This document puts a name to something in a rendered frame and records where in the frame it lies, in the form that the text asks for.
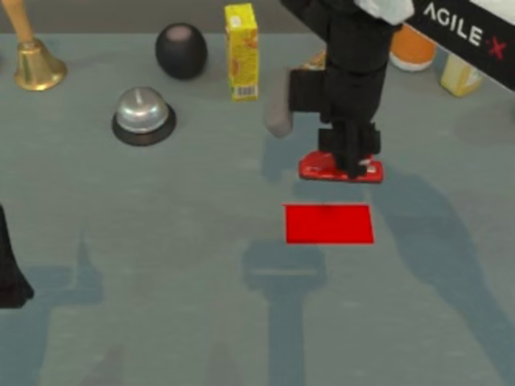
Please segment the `red rectangle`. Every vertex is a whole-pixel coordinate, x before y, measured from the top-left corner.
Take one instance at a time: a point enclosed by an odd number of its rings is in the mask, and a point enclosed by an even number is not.
[[[373,244],[366,204],[285,204],[287,244]]]

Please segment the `cream-colored bottle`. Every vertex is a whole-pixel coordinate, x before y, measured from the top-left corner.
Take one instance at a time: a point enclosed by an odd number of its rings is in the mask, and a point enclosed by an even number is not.
[[[483,83],[481,73],[454,54],[449,54],[440,84],[455,97],[476,91]]]

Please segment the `yellow box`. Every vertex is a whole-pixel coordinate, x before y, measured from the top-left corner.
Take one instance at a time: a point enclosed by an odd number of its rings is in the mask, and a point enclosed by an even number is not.
[[[225,7],[229,86],[233,101],[255,101],[259,92],[258,24],[252,4]]]
[[[464,97],[476,91],[483,83],[480,72],[461,60],[458,56],[449,54],[440,84],[455,97]]]

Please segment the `red x logo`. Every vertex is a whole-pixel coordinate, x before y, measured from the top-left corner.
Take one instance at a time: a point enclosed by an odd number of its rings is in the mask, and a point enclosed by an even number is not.
[[[497,37],[494,36],[492,39],[492,48],[488,52],[490,55],[497,56],[498,60],[503,60],[505,58],[504,51],[507,48],[508,44],[506,43],[499,43],[497,40]]]

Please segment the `black egg-shaped object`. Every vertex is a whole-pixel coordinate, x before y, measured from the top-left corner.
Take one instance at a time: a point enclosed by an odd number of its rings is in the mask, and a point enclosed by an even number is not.
[[[208,45],[198,28],[187,23],[173,23],[156,39],[155,57],[166,74],[189,80],[203,72],[208,61]]]

